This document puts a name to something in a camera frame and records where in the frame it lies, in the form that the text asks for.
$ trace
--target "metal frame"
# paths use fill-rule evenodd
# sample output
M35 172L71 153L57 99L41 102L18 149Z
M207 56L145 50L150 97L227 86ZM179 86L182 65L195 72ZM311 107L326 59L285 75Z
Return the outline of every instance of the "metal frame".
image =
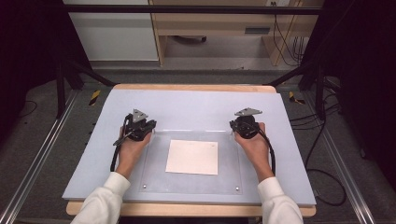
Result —
M303 96L307 101L311 111L315 113L314 107L314 96L312 92L303 91ZM360 223L364 224L374 224L375 220L369 207L367 206L366 201L364 201L363 196L361 195L361 191L358 188L355 180L352 177L352 174L349 172L344 160L341 157L341 154L332 140L332 136L326 127L323 130L323 142L326 146L326 149L329 153L330 158L332 159L332 164L334 165L335 171L340 177L340 181L343 183L346 194L352 207L358 217Z
M79 91L71 90L70 96L68 97L66 102L66 108L64 112L62 113L61 117L59 119L56 119L53 123L52 128L46 137L46 140L44 141L43 145L41 145L41 148L38 150L37 155L35 156L35 160L32 162L29 170L27 171L25 177L20 183L17 191L14 193L11 201L8 203L6 209L1 214L0 223L14 222L33 184L35 183L35 180L37 179L38 174L40 173L41 168L44 165L44 162L50 154L52 146L58 138L58 135L61 132L64 123L70 114L70 111L73 108L78 93Z
M321 7L230 7L230 6L146 6L146 5L45 5L45 10L84 13L205 13L322 15L331 13Z

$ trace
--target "black handheld device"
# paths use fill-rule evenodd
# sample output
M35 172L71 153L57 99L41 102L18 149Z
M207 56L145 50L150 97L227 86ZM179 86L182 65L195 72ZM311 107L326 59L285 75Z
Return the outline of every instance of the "black handheld device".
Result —
M267 142L268 147L270 148L271 154L271 168L273 173L275 174L276 171L276 160L275 160L275 152L271 146L270 140L268 139L267 135L260 129L259 123L256 122L253 115L261 114L262 111L252 109L252 108L245 108L239 112L236 112L235 115L238 116L235 120L230 121L231 129L233 132L239 133L241 137L245 139L250 139L256 134L261 135L264 140Z
M148 133L151 133L152 130L157 125L157 121L150 120L147 121L146 118L148 115L145 113L134 109L133 114L128 114L123 122L122 130L120 138L113 144L116 146L116 150L114 151L113 161L111 162L110 171L113 172L116 166L117 157L120 152L120 146L125 138L130 138L133 141L140 142L145 139Z

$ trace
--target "cabinet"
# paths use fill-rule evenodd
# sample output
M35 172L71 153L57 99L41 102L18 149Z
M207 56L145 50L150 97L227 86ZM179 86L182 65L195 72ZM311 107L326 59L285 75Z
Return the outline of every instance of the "cabinet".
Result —
M149 0L148 2L151 5L265 7L267 1ZM322 4L323 0L289 0L288 6L321 7ZM291 36L309 37L318 18L318 16L276 16L279 31L275 31L274 41L274 15L153 13L151 17L160 64L163 64L166 39L169 35L261 35L273 65L278 65L281 60L279 51L283 52L286 48L285 41L280 34L287 41Z
M147 0L64 0L65 4L147 5ZM146 14L70 13L92 61L158 61L151 17Z

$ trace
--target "wire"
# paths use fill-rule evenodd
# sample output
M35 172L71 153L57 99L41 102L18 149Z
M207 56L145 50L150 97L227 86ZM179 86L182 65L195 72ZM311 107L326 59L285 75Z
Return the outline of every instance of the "wire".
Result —
M334 111L332 111L330 114L332 114L332 113L338 111L338 109L339 109L339 104L335 104L335 105L329 106L328 108L326 108L326 111L328 111L328 110L330 110L330 109L333 109L333 108L337 108L337 109L334 110ZM315 146L317 145L318 140L319 140L321 134L323 133L323 130L324 130L325 125L326 125L326 120L324 120L321 124L319 124L318 126L316 126L316 127L320 127L320 126L321 126L321 127L320 127L320 130L319 130L319 133L318 133L317 137L316 137L315 140L314 140L314 143L312 144L312 147L311 147L311 148L309 149L309 151L308 151L308 155L307 155L306 158L305 158L305 161L304 161L304 168L305 168L305 170L306 170L307 172L318 172L318 173L327 175L327 176L329 176L331 179L335 180L335 181L340 185L340 187L341 187L341 189L342 189L342 191L343 191L343 199L341 200L341 202L339 202L339 203L331 203L331 202L328 202L328 201L324 200L323 198L320 198L319 196L316 197L316 198L318 198L318 200L320 200L321 202L323 202L323 203L325 203L325 204L327 204L327 205L330 205L330 206L340 206L340 205L342 205L342 204L347 200L347 192L346 192L346 190L345 190L343 184L341 183L341 181L340 181L339 179L337 179L334 175L331 175L331 174L329 174L329 173L327 173L327 172L325 172L325 171L322 171L322 170L319 170L319 169L312 169L312 168L308 169L308 168L307 168L307 167L308 167L308 163L309 163L309 159L311 158L312 153L313 153L313 151L314 151L314 148L315 148Z
M327 96L324 98L323 101L326 101L327 99L329 99L329 97L332 97L332 96L337 96L337 94L336 94L336 93L329 94L329 95L327 95Z
M340 104L335 104L335 105L331 105L331 106L329 106L328 108L326 108L326 111L328 111L328 110L330 110L330 109L333 109L333 108L335 108L335 107L337 107L337 106L339 106ZM294 121L297 121L297 120L302 120L302 119L309 119L309 118L312 118L312 117L314 117L314 118L316 118L318 116L318 114L311 114L311 115L308 115L308 116L304 116L304 117L300 117L300 118L296 118L296 119L289 119L289 121L290 122L294 122Z
M327 116L330 116L331 114L333 114L333 113L335 113L335 112L337 112L337 111L340 111L340 105L339 105L339 104L335 104L335 105L329 106L329 108L327 108L326 111L330 111L330 112L326 113ZM291 124L291 127L303 126L303 125L305 125L305 124L312 123L312 122L314 122L315 120L317 120L317 118L313 118L313 119L311 119L311 120L309 120L309 121L307 121L307 122L304 122L304 123ZM307 129L294 129L294 128L293 128L293 130L309 130L309 129L312 129L312 128L307 128Z
M293 130L312 130L312 129L315 129L315 128L320 127L322 125L323 124L318 124L318 125L310 127L310 128L293 128Z
M274 173L274 175L276 174L276 159L275 159L275 152L274 149L270 143L270 139L267 137L267 135L265 134L265 132L262 131L262 129L257 129L256 127L254 127L253 125L244 122L244 121L240 121L243 124L246 124L247 126L249 126L250 128L254 129L254 131L256 131L259 135L262 136L262 138L264 138L264 140L267 142L268 147L270 148L270 155L271 155L271 170Z
M118 141L120 141L126 135L126 121L129 120L130 117L131 114L125 117L124 122L122 123L121 134L119 136ZM114 154L113 154L113 160L111 161L111 165L110 165L110 172L115 171L116 161L117 161L117 157L119 156L120 150L121 150L121 144L116 145L116 149L114 150Z
M299 48L297 50L297 42L300 38L300 42L299 42ZM299 65L301 65L301 61L303 60L303 49L304 49L304 38L302 36L295 36L294 37L294 41L293 41L293 48L292 48L292 52L293 55L292 57L294 57L297 60L297 63Z
M36 102L34 102L34 101L25 101L25 103L33 103L35 105L35 107L29 113L24 114L24 115L20 115L20 116L18 116L18 118L26 117L26 116L32 114L37 109L37 103Z
M283 57L282 51L280 50L279 46L278 46L277 43L276 43L276 40L275 40L275 30L276 30L276 27L278 28L278 26L277 26L276 14L275 14L274 16L275 16L275 22L274 22L274 30L273 30L273 39L274 39L275 47L276 47L277 50L279 51L280 56L282 57L282 60L283 60L283 62L284 62L285 64L287 64L288 66L297 66L298 64L290 64L290 63L287 63L287 62L286 62L285 57ZM278 29L278 31L279 31L280 35L282 36L282 39L283 39L283 41L284 41L284 43L285 43L285 45L286 45L286 48L288 49L288 51L289 51L289 53L290 53L288 44L286 43L286 40L283 38L283 35L282 35L282 33L280 32L279 29Z
M347 200L346 189L344 188L343 183L341 183L341 181L339 179L337 179L335 176L333 176L327 172L324 172L322 170L319 170L319 169L306 169L306 171L307 172L318 172L318 173L321 173L321 174L324 174L324 175L330 177L331 179L335 180L335 182L338 183L338 185L341 187L341 190L343 191L343 199L339 203L330 203L330 202L320 198L320 196L317 196L318 200L320 200L321 202L326 203L327 205L330 205L330 206L341 206Z

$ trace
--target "human hand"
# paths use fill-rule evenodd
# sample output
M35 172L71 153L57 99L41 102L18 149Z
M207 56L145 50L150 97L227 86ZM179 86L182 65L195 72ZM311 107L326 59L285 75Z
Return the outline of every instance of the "human hand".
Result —
M260 122L259 126L265 133L265 124ZM251 139L245 139L241 137L239 133L235 132L234 138L235 141L244 149L247 154L247 158L253 164L259 182L262 182L268 177L274 176L268 161L269 146L261 135L256 134L256 136Z
M125 178L129 178L134 169L134 166L139 161L140 155L143 152L145 146L149 143L151 133L148 133L143 141L136 142L130 138L125 138L121 144L119 154L119 165L116 172L123 175Z

